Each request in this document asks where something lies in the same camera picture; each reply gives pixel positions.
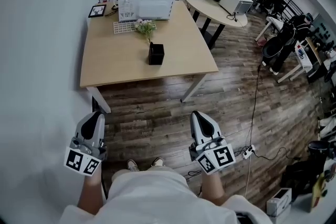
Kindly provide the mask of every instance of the white t-shirt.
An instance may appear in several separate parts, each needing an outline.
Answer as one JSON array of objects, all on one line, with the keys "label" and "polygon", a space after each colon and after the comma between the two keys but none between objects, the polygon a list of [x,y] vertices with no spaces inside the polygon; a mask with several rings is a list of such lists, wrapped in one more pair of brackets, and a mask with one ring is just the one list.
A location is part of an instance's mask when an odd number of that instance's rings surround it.
[{"label": "white t-shirt", "polygon": [[330,52],[330,58],[325,60],[323,63],[324,63],[324,66],[325,68],[329,71],[330,69],[330,65],[332,62],[336,61],[336,51],[332,50]]},{"label": "white t-shirt", "polygon": [[232,196],[221,207],[215,206],[197,198],[183,176],[168,171],[146,171],[117,177],[97,215],[68,206],[60,224],[239,224],[235,211],[249,215],[253,223],[272,223],[242,196]]}]

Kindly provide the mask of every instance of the round table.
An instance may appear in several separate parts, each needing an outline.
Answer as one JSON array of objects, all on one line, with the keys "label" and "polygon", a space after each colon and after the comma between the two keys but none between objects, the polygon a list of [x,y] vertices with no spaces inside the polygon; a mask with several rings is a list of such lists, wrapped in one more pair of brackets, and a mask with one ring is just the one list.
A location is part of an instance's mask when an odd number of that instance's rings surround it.
[{"label": "round table", "polygon": [[[244,27],[247,25],[247,17],[245,14],[236,15],[237,21],[230,20],[227,18],[230,13],[228,13],[224,8],[219,5],[219,2],[214,0],[186,0],[190,6],[195,9],[193,18],[194,21],[197,21],[197,18],[200,13],[207,17],[204,26],[202,27],[201,33],[209,47],[209,49],[213,49],[215,47],[215,42],[221,32],[223,31],[226,25],[235,26],[235,27]],[[214,35],[211,35],[206,29],[209,26],[211,20],[219,23],[219,27],[217,28]]]}]

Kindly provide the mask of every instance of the picture frame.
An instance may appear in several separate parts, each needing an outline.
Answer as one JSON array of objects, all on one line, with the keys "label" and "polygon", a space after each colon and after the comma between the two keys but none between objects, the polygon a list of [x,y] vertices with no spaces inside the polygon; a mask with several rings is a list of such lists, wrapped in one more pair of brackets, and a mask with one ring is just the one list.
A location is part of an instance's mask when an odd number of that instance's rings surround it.
[{"label": "picture frame", "polygon": [[89,18],[104,16],[105,9],[106,9],[106,4],[93,6],[89,13]]}]

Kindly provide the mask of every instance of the black table leg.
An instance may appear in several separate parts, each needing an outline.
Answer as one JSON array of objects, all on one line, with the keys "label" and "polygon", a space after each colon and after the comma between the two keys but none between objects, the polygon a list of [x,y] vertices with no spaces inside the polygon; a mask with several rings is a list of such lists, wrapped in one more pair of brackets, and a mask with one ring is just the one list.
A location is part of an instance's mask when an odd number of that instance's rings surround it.
[{"label": "black table leg", "polygon": [[195,10],[194,15],[193,15],[193,19],[195,22],[197,21],[198,16],[199,16],[199,12]]},{"label": "black table leg", "polygon": [[204,33],[205,33],[206,29],[208,28],[210,22],[211,22],[211,19],[207,18],[204,25],[203,25],[203,28],[201,30],[202,36],[204,36]]},{"label": "black table leg", "polygon": [[208,43],[209,50],[212,50],[215,47],[215,41],[223,31],[225,25],[220,24],[219,27],[217,28],[215,34],[212,36],[210,42]]}]

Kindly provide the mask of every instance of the white shoe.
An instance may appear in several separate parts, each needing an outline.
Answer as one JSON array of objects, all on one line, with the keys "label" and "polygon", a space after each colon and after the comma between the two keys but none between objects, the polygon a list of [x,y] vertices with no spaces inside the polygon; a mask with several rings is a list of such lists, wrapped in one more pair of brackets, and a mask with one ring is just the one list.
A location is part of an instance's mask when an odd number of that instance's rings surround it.
[{"label": "white shoe", "polygon": [[132,159],[129,159],[127,161],[127,169],[129,171],[132,171],[132,172],[138,172],[139,171],[139,168],[138,168],[136,162]]},{"label": "white shoe", "polygon": [[152,163],[152,166],[164,166],[163,165],[163,158],[156,158],[153,163]]},{"label": "white shoe", "polygon": [[272,67],[269,68],[269,71],[270,71],[271,73],[273,73],[274,75],[276,75],[276,76],[279,74],[279,72],[274,72],[273,69],[272,69]]}]

